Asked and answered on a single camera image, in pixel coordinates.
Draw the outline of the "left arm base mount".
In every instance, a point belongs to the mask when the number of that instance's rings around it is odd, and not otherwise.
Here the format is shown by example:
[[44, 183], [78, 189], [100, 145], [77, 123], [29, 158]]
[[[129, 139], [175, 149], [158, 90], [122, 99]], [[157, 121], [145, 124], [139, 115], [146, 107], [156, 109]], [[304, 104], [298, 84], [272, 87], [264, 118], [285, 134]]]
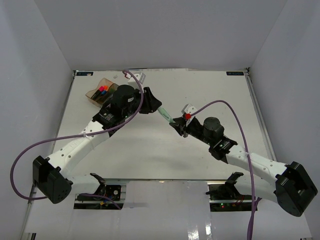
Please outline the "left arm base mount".
[[73, 208], [76, 210], [121, 210], [126, 198], [124, 185], [106, 185], [98, 196], [77, 195]]

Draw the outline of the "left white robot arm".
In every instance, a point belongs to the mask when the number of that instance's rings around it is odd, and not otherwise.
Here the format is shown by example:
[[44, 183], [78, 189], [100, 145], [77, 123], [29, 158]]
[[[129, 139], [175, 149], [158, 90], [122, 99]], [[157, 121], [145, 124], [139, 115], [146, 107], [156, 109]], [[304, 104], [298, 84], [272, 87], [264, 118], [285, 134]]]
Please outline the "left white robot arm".
[[53, 203], [62, 202], [70, 193], [90, 194], [99, 200], [105, 196], [103, 179], [95, 173], [83, 177], [72, 176], [75, 166], [95, 147], [108, 140], [120, 125], [134, 113], [151, 114], [162, 106], [149, 87], [138, 90], [120, 85], [108, 95], [99, 112], [75, 138], [44, 158], [38, 156], [32, 163], [32, 178], [36, 187]]

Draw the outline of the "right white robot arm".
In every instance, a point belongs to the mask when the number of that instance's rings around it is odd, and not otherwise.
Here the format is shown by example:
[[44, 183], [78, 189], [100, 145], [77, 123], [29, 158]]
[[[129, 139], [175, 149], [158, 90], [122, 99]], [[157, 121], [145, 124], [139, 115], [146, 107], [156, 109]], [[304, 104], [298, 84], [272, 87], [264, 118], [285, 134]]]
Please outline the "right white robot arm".
[[255, 196], [277, 203], [292, 216], [300, 217], [318, 194], [318, 190], [302, 164], [273, 161], [256, 153], [248, 153], [224, 134], [216, 117], [200, 123], [196, 117], [178, 117], [170, 123], [182, 137], [192, 136], [209, 146], [209, 153], [218, 161], [252, 171]]

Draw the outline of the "light green correction pen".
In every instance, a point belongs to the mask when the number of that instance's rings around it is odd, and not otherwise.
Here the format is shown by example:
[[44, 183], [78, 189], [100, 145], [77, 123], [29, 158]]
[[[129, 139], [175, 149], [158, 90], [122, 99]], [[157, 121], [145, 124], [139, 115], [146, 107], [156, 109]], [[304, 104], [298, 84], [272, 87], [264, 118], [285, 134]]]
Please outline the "light green correction pen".
[[174, 122], [173, 118], [170, 116], [170, 114], [166, 111], [165, 108], [159, 107], [159, 108], [157, 109], [157, 111], [158, 111], [158, 113], [159, 113], [165, 120], [167, 120], [169, 123], [173, 123], [173, 122]]

